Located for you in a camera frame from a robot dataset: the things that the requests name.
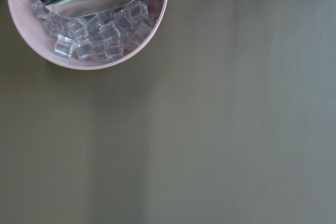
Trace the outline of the clear ice cube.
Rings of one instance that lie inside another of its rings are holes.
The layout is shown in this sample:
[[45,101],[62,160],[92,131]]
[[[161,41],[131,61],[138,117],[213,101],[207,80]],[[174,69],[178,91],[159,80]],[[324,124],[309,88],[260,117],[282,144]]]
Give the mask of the clear ice cube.
[[148,6],[142,1],[134,1],[125,8],[134,24],[149,18]]
[[75,42],[64,35],[59,34],[54,46],[54,54],[69,59],[72,56]]
[[121,37],[121,32],[115,25],[114,20],[103,24],[99,27],[99,35],[104,42],[107,41],[119,41]]

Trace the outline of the pink bowl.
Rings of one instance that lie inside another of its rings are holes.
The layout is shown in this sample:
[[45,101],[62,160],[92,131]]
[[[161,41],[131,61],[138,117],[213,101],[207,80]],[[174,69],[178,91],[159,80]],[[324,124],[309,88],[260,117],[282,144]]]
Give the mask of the pink bowl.
[[144,42],[132,51],[126,50],[123,58],[113,62],[94,62],[93,60],[81,61],[74,57],[66,59],[61,56],[54,55],[52,49],[55,44],[55,40],[45,35],[40,21],[33,17],[32,10],[30,9],[30,0],[7,0],[7,2],[12,20],[22,39],[41,57],[45,58],[49,62],[68,69],[98,70],[121,64],[138,54],[156,33],[160,22],[163,19],[168,0],[161,0],[160,15],[154,28]]

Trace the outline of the clear ice cube front left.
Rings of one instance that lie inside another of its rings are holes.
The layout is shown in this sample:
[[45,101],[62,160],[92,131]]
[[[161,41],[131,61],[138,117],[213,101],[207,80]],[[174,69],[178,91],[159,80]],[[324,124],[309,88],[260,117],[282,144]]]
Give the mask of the clear ice cube front left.
[[64,35],[59,34],[54,46],[54,54],[69,59],[72,56],[75,42]]

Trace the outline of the clear ice cube centre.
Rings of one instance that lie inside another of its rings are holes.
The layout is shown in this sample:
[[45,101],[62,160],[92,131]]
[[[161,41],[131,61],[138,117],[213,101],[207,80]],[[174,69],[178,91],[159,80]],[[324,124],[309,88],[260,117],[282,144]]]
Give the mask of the clear ice cube centre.
[[115,25],[114,20],[103,24],[99,27],[99,35],[104,42],[107,41],[119,41],[121,37],[121,32]]

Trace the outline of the clear ice cube right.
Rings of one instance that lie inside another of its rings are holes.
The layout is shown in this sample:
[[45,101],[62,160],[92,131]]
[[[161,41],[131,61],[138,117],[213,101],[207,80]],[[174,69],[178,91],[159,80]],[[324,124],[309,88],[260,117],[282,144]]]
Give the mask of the clear ice cube right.
[[149,18],[148,6],[142,1],[134,1],[125,8],[134,24]]

